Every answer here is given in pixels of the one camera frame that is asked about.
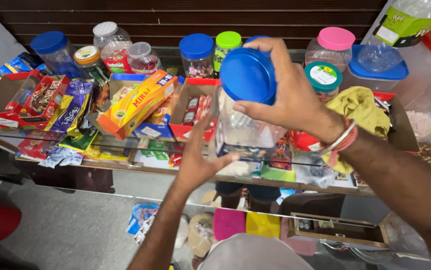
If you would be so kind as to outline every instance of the hand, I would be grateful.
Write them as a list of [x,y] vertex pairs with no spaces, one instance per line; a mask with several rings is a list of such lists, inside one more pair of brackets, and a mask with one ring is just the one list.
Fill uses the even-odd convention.
[[325,143],[332,143],[344,132],[342,118],[320,103],[302,66],[291,62],[282,39],[261,37],[244,47],[271,52],[277,94],[272,106],[237,101],[235,111],[289,130],[306,131]]
[[240,158],[235,153],[224,155],[213,161],[208,161],[202,156],[204,129],[211,120],[212,115],[206,115],[192,128],[190,140],[182,154],[182,163],[180,163],[174,185],[188,193],[200,187],[225,166]]

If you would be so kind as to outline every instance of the wooden wall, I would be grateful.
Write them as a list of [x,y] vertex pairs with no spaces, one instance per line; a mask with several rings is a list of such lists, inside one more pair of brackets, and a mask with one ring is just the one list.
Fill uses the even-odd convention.
[[92,44],[92,28],[114,21],[133,42],[178,46],[189,34],[236,31],[243,38],[283,38],[305,49],[320,29],[338,26],[362,40],[386,0],[0,0],[0,22],[26,48],[38,34],[59,30],[73,44]]

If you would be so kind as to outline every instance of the green jar lid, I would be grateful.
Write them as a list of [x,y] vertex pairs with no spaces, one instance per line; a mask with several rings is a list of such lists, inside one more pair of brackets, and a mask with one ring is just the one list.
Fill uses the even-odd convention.
[[242,42],[242,37],[234,31],[225,31],[217,35],[215,44],[223,49],[232,49]]
[[336,66],[327,62],[309,63],[304,72],[316,92],[332,92],[342,83],[342,73]]

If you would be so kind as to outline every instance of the blue jar lid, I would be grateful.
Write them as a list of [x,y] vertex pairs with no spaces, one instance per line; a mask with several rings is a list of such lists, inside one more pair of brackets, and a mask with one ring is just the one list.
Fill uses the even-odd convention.
[[50,31],[40,34],[31,41],[31,48],[37,54],[49,54],[62,49],[68,42],[60,31]]
[[327,62],[309,63],[304,68],[304,72],[314,91],[317,92],[332,92],[342,83],[342,73],[336,66]]
[[[248,43],[248,42],[250,42],[250,41],[252,41],[254,39],[258,39],[258,38],[271,38],[271,36],[268,36],[268,35],[260,35],[260,36],[259,35],[255,35],[255,36],[252,36],[252,37],[248,38],[245,43]],[[271,57],[271,53],[270,52],[262,52],[261,51],[261,53],[263,53],[266,57]]]
[[376,80],[393,80],[400,81],[409,76],[409,69],[403,60],[390,70],[384,72],[370,72],[363,68],[357,61],[357,55],[364,45],[352,45],[352,59],[349,62],[350,71],[358,77]]
[[274,66],[260,51],[237,48],[224,58],[220,67],[220,83],[235,101],[254,101],[272,105],[277,83]]
[[211,55],[213,39],[206,34],[189,34],[179,42],[180,54],[187,59],[202,59]]

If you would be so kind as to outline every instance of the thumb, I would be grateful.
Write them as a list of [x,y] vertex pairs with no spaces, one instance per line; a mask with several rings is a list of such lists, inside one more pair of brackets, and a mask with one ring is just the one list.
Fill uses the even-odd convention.
[[211,161],[209,164],[211,165],[211,168],[213,170],[212,173],[216,174],[221,169],[227,167],[227,165],[229,165],[230,163],[239,160],[239,158],[240,156],[238,154],[230,153]]
[[269,123],[272,123],[275,115],[277,115],[273,106],[252,101],[237,101],[232,109],[252,119]]

